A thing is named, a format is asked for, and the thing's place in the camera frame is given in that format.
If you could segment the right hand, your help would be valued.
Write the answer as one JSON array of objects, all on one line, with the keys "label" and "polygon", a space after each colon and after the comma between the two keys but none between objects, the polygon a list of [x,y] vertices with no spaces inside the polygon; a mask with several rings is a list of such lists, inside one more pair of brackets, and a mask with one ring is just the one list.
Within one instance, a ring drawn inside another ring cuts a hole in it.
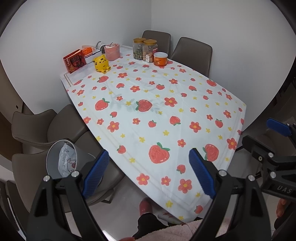
[{"label": "right hand", "polygon": [[285,199],[280,199],[278,204],[277,204],[277,208],[276,208],[276,216],[277,218],[282,217],[282,215],[284,214],[284,211],[286,209],[286,205],[287,205],[288,201]]}]

